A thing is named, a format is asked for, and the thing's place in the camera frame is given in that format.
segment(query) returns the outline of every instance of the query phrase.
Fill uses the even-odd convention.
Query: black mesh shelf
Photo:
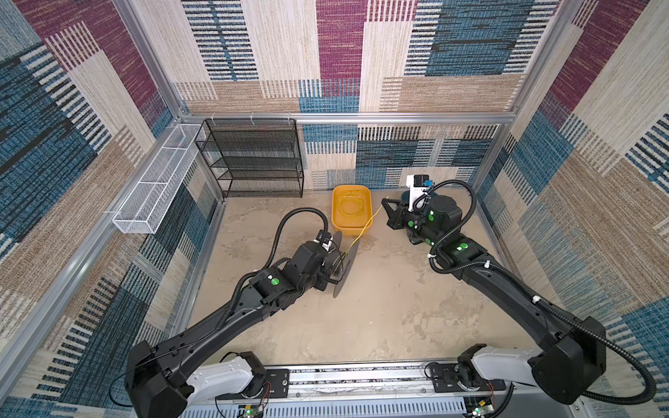
[[[196,140],[226,197],[301,197],[304,167],[293,119],[207,119]]]

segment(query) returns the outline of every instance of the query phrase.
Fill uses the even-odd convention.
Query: stained surface
[[[376,210],[386,196],[372,192]],[[464,190],[442,191],[465,211]],[[207,275],[191,323],[225,303],[243,274],[267,260],[274,232],[285,213],[313,206],[331,212],[330,193],[306,193],[302,199],[235,198],[228,201]],[[289,309],[251,327],[207,363],[227,351],[253,351],[265,364],[457,356],[477,342],[499,347],[532,347],[531,338],[500,308],[453,276],[433,273],[427,246],[412,245],[403,231],[386,226],[383,210],[361,245],[351,275],[337,299],[332,287],[311,289]],[[290,257],[314,239],[320,218],[301,213],[287,222],[276,259]],[[490,241],[474,216],[464,233],[487,246]],[[344,237],[343,249],[353,237]]]

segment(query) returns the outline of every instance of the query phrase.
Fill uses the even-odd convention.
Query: white wire basket
[[[156,233],[197,155],[198,124],[180,124],[170,133],[140,181],[114,216],[123,233]]]

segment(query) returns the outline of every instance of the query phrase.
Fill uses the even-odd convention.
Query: yellow bin
[[[372,194],[365,186],[341,185],[332,191],[332,225],[344,235],[360,235],[372,218]],[[365,229],[369,230],[372,221]]]

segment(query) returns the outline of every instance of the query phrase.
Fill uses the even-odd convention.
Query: work surface
[[[398,199],[401,192],[372,192],[374,211],[382,198]],[[465,190],[441,189],[440,194],[453,197],[467,212]],[[316,207],[331,219],[331,196],[305,192],[301,199],[229,199],[191,325],[226,303],[242,275],[264,265],[276,228],[289,210]],[[386,221],[381,210],[362,236],[351,274],[336,299],[333,285],[325,292],[311,289],[287,310],[241,333],[205,364],[218,362],[227,351],[253,351],[264,364],[294,364],[454,357],[479,342],[535,347],[487,297],[451,275],[433,272],[427,245],[410,244],[404,230],[394,231]],[[292,257],[321,227],[314,214],[293,216],[283,229],[275,259]],[[477,216],[462,232],[496,255]],[[342,250],[354,238],[344,236]]]

